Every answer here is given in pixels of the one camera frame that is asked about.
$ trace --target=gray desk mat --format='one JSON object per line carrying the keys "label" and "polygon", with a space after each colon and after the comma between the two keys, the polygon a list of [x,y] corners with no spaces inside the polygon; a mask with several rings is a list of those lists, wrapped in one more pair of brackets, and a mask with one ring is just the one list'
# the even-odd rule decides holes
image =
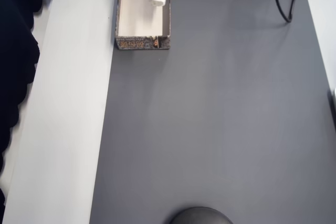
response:
{"label": "gray desk mat", "polygon": [[113,51],[90,223],[168,223],[190,206],[238,224],[336,223],[336,133],[308,1],[290,25],[275,0],[171,9],[169,51]]}

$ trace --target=black fabric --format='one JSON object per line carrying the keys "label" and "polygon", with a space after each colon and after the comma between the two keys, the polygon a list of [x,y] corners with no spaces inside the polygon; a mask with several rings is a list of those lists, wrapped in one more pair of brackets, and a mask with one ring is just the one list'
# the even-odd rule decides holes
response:
{"label": "black fabric", "polygon": [[42,7],[43,0],[0,0],[0,150],[10,140],[10,128],[19,120],[18,105],[27,93],[27,84],[35,75],[39,58],[37,41],[31,33],[33,13]]}

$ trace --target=desk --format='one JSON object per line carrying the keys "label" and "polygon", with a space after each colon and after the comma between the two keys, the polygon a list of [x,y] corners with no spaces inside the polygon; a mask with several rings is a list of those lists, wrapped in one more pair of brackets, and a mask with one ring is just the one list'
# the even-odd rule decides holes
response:
{"label": "desk", "polygon": [[[309,0],[330,84],[334,0]],[[113,53],[115,0],[53,0],[4,224],[88,223]]]}

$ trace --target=cardboard box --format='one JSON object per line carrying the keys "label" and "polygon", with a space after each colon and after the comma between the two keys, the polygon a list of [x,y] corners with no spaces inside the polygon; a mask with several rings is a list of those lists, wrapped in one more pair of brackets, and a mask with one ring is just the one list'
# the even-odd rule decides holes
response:
{"label": "cardboard box", "polygon": [[149,0],[118,0],[115,40],[120,50],[170,48],[171,6],[152,6]]}

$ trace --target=white floor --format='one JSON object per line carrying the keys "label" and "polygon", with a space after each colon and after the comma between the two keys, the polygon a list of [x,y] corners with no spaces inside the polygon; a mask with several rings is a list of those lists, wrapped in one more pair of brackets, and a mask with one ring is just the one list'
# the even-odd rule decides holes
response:
{"label": "white floor", "polygon": [[[312,6],[312,2],[317,2],[319,0],[309,0],[310,5]],[[34,30],[33,35],[36,38],[36,40],[39,43],[39,48],[41,50],[43,41],[44,41],[44,35],[47,28],[48,18],[50,14],[50,8],[51,8],[51,2],[52,0],[45,0],[43,10],[39,15],[35,15],[35,24],[34,24]],[[312,9],[313,17],[320,16],[318,12],[320,10],[318,9]],[[328,80],[331,88],[335,88],[336,86],[336,56],[330,57],[330,54],[323,54],[323,49],[326,48],[325,44],[329,43],[330,45],[333,45],[330,41],[332,38],[328,38],[325,36],[325,30],[327,30],[328,25],[325,24],[327,22],[326,20],[314,20],[315,26],[319,27],[317,28],[317,34],[319,37],[319,43],[322,47],[322,56],[323,61],[325,64],[325,68],[327,70]],[[3,190],[5,197],[7,198],[9,187],[12,180],[12,174],[17,158],[17,153],[19,149],[19,143],[20,143],[20,137],[22,133],[22,125],[26,114],[26,104],[27,99],[29,98],[29,93],[27,95],[26,100],[20,105],[20,122],[13,128],[12,131],[12,140],[9,145],[9,148],[3,153],[4,155],[4,163],[5,167],[0,175],[0,188]]]}
{"label": "white floor", "polygon": [[[34,28],[32,33],[38,42],[40,51],[42,49],[44,34],[48,24],[51,3],[52,0],[44,0],[41,12],[34,15]],[[32,84],[28,86],[28,94],[26,99],[19,105],[19,123],[12,129],[12,139],[9,143],[9,147],[6,151],[3,152],[4,168],[0,174],[0,188],[2,189],[6,199],[12,180],[17,153],[19,150],[20,138],[23,128],[22,125],[26,116],[27,99],[29,99],[31,88]]]}

